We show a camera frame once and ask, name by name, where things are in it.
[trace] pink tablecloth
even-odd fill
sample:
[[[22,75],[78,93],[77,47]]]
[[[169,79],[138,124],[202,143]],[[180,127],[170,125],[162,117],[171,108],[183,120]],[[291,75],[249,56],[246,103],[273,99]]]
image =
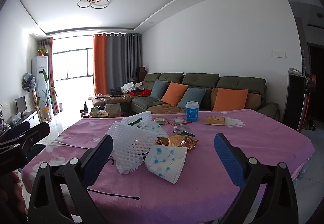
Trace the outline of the pink tablecloth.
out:
[[[206,116],[226,116],[226,124],[204,124]],[[179,114],[154,115],[174,118]],[[25,166],[22,179],[29,193],[36,171],[42,161],[51,165],[63,164],[81,157],[82,148],[95,147],[116,119],[87,118],[66,129],[57,141]],[[171,135],[172,126],[162,126]],[[189,124],[199,140],[197,148],[189,151],[182,173],[174,185],[146,169],[143,163],[137,170],[121,175],[116,166],[107,163],[93,190],[139,197],[139,200],[89,192],[109,223],[201,223],[221,217],[237,195],[214,146],[214,136],[222,132],[233,146],[242,149],[247,157],[261,163],[277,165],[285,162],[293,173],[314,152],[311,141],[287,126],[252,110],[229,112],[199,112],[197,122]]]

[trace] tv stand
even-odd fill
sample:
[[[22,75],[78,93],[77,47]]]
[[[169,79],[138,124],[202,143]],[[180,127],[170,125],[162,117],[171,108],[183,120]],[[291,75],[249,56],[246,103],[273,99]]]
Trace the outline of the tv stand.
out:
[[[21,115],[21,119],[11,127],[15,127],[18,124],[21,124],[23,122],[29,122],[30,128],[34,127],[35,125],[39,124],[38,114],[37,111],[27,111],[26,113],[23,113]]]

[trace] wall outlet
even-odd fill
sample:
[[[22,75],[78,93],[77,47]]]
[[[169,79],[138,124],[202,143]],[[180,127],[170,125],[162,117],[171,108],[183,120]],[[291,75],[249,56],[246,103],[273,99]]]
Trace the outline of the wall outlet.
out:
[[[286,58],[286,51],[272,50],[272,56],[275,58]]]
[[[6,110],[6,109],[8,109],[9,108],[9,103],[4,103],[4,104],[2,104],[2,110]]]

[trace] sectional sofa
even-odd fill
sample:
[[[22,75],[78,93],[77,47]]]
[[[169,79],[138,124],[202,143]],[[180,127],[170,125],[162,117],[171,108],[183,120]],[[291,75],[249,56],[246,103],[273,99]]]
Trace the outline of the sectional sofa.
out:
[[[252,109],[266,116],[279,121],[280,112],[278,104],[266,103],[265,92],[267,89],[266,80],[254,77],[220,77],[218,74],[208,73],[153,73],[145,76],[143,85],[145,89],[152,89],[155,80],[176,82],[189,87],[206,89],[206,93],[200,104],[200,111],[211,111],[215,104],[218,88],[231,90],[248,89],[245,109]],[[153,114],[185,113],[186,110],[172,106],[163,101],[151,97],[136,97],[132,100],[131,109],[135,113],[151,111]]]

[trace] bottle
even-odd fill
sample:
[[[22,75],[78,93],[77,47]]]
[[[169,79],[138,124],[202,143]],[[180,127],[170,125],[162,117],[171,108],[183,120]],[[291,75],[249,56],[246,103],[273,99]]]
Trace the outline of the bottle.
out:
[[[88,112],[88,106],[86,105],[85,100],[84,100],[84,111],[85,111],[85,113],[89,113],[89,112]]]

